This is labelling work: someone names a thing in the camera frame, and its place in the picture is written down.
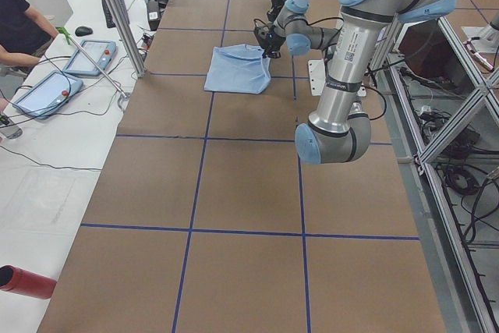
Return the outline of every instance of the red cylinder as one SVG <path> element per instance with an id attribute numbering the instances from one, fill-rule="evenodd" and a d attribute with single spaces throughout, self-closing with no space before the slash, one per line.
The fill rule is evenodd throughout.
<path id="1" fill-rule="evenodd" d="M 56 280 L 37 275 L 21 268 L 5 265 L 0 267 L 0 290 L 23 296 L 48 299 L 54 292 Z"/>

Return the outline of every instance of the black shirt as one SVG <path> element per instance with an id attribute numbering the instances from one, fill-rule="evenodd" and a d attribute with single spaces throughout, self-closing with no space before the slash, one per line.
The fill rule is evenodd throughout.
<path id="1" fill-rule="evenodd" d="M 50 35 L 25 14 L 30 7 L 26 0 L 0 0 L 0 44 L 8 52 L 31 55 Z"/>

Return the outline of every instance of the white table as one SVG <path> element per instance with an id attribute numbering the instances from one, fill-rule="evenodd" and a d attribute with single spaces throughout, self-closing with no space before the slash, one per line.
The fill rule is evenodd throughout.
<path id="1" fill-rule="evenodd" d="M 125 0 L 130 7 L 133 0 Z M 144 29 L 148 29 L 146 7 L 143 0 L 133 2 L 129 10 L 130 29 L 138 41 Z M 88 26 L 92 35 L 78 38 L 116 41 L 116 56 L 112 69 L 126 51 L 119 42 L 116 28 L 105 26 L 101 0 L 83 0 L 65 25 L 73 34 L 78 26 Z M 47 51 L 47 56 L 71 55 L 74 46 L 67 45 L 59 35 Z M 67 60 L 57 62 L 62 68 Z M 25 85 L 34 85 L 55 70 L 50 63 L 37 66 L 27 77 Z M 125 58 L 111 75 L 121 83 L 125 91 L 132 91 L 136 76 L 129 60 Z M 96 79 L 85 79 L 89 87 Z M 18 91 L 14 100 L 25 89 Z M 115 88 L 103 79 L 64 105 L 59 112 L 89 111 L 103 113 L 115 93 Z M 16 140 L 3 140 L 0 145 L 19 152 L 34 160 L 54 166 L 78 168 L 102 168 L 122 111 L 112 99 L 108 112 L 102 116 L 81 113 L 54 115 L 45 120 L 31 120 L 20 125 L 23 135 Z M 15 122 L 28 118 L 19 115 L 12 106 L 5 113 Z M 39 167 L 20 156 L 0 149 L 2 180 L 0 185 L 0 266 L 11 264 L 34 273 L 57 279 L 81 218 L 87 208 L 99 172 L 55 170 Z M 0 292 L 0 331 L 33 333 L 37 330 L 48 300 L 18 296 Z"/>

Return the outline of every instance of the blue cloth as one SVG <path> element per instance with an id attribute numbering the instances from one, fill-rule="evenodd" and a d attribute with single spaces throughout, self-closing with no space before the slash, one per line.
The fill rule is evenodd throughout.
<path id="1" fill-rule="evenodd" d="M 206 77 L 206 91 L 259 94 L 271 82 L 269 58 L 263 58 L 264 50 L 257 46 L 238 44 L 215 47 L 210 70 Z"/>

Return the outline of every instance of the tablet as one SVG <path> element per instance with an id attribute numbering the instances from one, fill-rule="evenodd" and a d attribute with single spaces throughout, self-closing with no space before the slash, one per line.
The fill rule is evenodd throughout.
<path id="1" fill-rule="evenodd" d="M 103 70 L 116 53 L 116 43 L 113 41 L 86 40 L 81 43 L 81 47 Z M 62 71 L 74 76 L 95 77 L 101 74 L 101 71 L 80 50 L 73 53 Z"/>
<path id="2" fill-rule="evenodd" d="M 14 101 L 12 106 L 25 115 L 46 119 L 67 103 L 82 86 L 80 78 L 55 70 Z"/>

